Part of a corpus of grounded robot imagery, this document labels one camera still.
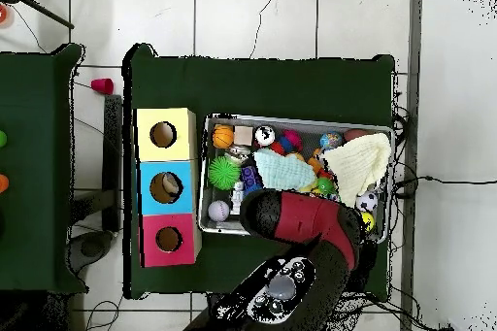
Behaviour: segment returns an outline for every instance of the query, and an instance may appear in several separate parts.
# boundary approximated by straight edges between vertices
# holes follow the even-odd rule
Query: green ball
[[[7,134],[0,130],[0,148],[7,144]]]
[[[330,179],[319,177],[317,179],[317,187],[322,194],[332,194],[335,192],[335,185]]]
[[[215,188],[229,190],[240,179],[242,170],[225,156],[215,158],[209,166],[209,181]]]

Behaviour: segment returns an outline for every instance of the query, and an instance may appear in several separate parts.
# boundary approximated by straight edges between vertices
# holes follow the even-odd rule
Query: pink box
[[[144,215],[143,234],[145,267],[194,264],[202,243],[195,214]]]

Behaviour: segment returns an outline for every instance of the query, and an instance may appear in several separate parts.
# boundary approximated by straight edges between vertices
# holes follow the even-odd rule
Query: white ball
[[[261,147],[267,147],[275,142],[276,134],[273,127],[261,125],[255,130],[255,140]]]
[[[361,212],[371,212],[378,206],[378,195],[371,191],[366,191],[355,200],[355,207]]]
[[[229,216],[229,206],[221,200],[213,201],[208,208],[208,213],[212,221],[224,221]]]

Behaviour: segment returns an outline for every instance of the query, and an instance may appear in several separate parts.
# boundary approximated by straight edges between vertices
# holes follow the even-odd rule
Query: stacked box
[[[139,242],[142,267],[193,264],[202,246],[196,223],[195,114],[136,109]]]

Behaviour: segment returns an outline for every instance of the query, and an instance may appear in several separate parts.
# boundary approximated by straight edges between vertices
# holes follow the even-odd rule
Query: green table
[[[130,111],[138,108],[189,108],[197,117],[199,146],[204,118],[210,113],[391,126],[393,69],[390,55],[374,60],[304,61],[168,58],[154,55],[148,45],[136,45],[123,61],[124,125],[128,127],[123,137],[129,140]],[[124,276],[130,280],[132,298],[144,292],[229,292],[284,247],[254,237],[204,233],[194,265],[141,268],[130,143],[125,143],[124,151],[124,190],[132,190],[131,197],[125,198],[125,208],[132,212],[131,217],[125,216],[131,229],[126,228],[123,251],[131,249],[131,256],[125,259]],[[385,241],[366,287],[382,300],[387,297],[387,258]]]
[[[69,83],[82,48],[0,54],[0,289],[82,292],[66,264],[70,227]]]

